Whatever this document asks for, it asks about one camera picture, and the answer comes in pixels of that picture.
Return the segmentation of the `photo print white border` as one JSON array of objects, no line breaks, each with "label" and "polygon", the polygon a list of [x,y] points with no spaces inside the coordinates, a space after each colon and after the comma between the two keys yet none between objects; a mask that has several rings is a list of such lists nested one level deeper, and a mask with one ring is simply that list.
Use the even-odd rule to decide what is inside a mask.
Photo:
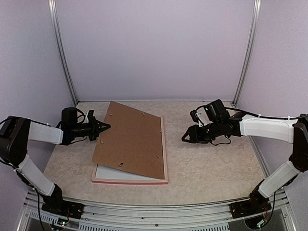
[{"label": "photo print white border", "polygon": [[153,180],[153,178],[137,175],[106,166],[97,166],[95,178],[114,180]]}]

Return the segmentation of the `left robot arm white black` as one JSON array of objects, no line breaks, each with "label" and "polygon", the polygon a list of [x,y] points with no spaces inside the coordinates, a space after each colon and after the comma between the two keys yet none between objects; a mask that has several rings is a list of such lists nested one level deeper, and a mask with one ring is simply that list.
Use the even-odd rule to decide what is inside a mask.
[{"label": "left robot arm white black", "polygon": [[98,136],[111,128],[94,116],[76,107],[67,107],[61,112],[56,127],[29,118],[9,116],[0,123],[0,161],[13,168],[16,174],[29,186],[34,187],[43,201],[57,214],[67,210],[62,190],[49,180],[31,160],[28,142],[38,141],[63,146],[71,145],[78,138],[97,140]]}]

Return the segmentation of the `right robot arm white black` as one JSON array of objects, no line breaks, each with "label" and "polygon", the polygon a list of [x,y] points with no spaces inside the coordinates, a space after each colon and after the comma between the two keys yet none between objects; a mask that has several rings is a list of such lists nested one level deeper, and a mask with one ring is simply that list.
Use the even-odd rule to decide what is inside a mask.
[{"label": "right robot arm white black", "polygon": [[214,144],[217,137],[250,137],[261,157],[268,164],[274,155],[280,158],[276,169],[250,193],[246,203],[249,213],[255,214],[265,201],[280,188],[290,184],[308,169],[308,117],[273,118],[236,113],[226,118],[211,117],[211,123],[190,126],[181,140],[187,143]]}]

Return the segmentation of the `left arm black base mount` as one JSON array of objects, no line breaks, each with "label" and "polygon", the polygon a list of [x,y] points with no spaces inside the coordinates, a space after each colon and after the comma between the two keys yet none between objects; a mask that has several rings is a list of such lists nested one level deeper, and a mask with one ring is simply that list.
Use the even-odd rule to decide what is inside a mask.
[{"label": "left arm black base mount", "polygon": [[85,206],[81,203],[63,200],[60,206],[44,203],[42,205],[42,210],[67,218],[81,219],[84,207]]}]

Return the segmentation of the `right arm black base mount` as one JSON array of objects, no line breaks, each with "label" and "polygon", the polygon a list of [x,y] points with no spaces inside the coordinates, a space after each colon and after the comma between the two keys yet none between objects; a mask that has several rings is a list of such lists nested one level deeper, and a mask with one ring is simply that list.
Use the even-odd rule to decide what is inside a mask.
[{"label": "right arm black base mount", "polygon": [[269,211],[272,209],[272,206],[269,201],[260,204],[257,201],[249,199],[231,203],[229,208],[232,218],[235,219]]}]

